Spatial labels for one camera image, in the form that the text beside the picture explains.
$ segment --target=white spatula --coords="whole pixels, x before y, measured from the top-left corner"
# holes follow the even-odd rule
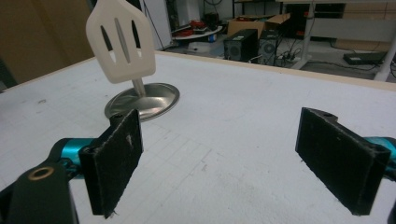
[[[86,31],[107,79],[112,83],[134,83],[134,89],[120,93],[107,104],[108,118],[135,108],[141,120],[152,119],[177,103],[179,92],[174,86],[143,85],[142,77],[155,73],[155,54],[149,21],[139,9],[125,0],[99,0],[88,18]],[[106,36],[113,52],[109,52]]]

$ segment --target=white table surface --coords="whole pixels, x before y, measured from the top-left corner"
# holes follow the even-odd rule
[[[333,113],[361,136],[395,136],[396,85],[158,53],[145,83],[180,90],[142,123],[145,151],[108,220],[91,213],[84,180],[70,182],[81,223],[387,223],[396,184],[381,182],[372,214],[355,217],[295,152],[302,106]],[[88,60],[0,94],[0,189],[64,137],[97,137],[111,84]]]

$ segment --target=floor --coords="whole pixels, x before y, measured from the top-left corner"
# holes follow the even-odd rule
[[[210,46],[210,50],[207,52],[198,53],[195,52],[193,49],[189,49],[190,43],[188,42],[175,42],[175,47],[169,48],[166,51],[222,59],[224,56],[224,47],[222,43],[223,39],[225,39],[226,37],[227,35],[220,34],[218,35],[216,42],[205,43],[206,45]],[[349,65],[343,60],[343,56],[345,53],[353,53],[353,51],[333,48],[332,42],[333,40],[330,39],[322,41],[311,41],[309,45],[309,55],[312,55],[312,60],[308,64],[306,64],[302,70],[344,77],[356,77],[364,79],[374,78],[375,73],[379,69],[379,66]],[[280,55],[282,52],[289,51],[291,46],[293,46],[292,51],[295,51],[297,53],[295,60],[293,62],[286,63],[278,62],[277,66],[292,67],[294,63],[297,62],[301,54],[298,52],[303,47],[303,40],[287,38],[283,39],[277,49],[277,55]],[[396,77],[394,77],[392,74],[389,74],[387,82],[396,83]]]

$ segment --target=metal base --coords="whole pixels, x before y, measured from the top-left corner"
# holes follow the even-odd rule
[[[137,109],[141,121],[154,119],[170,110],[180,97],[178,89],[169,84],[151,83],[144,87],[146,94],[143,96],[138,96],[134,89],[116,95],[106,105],[106,117]]]

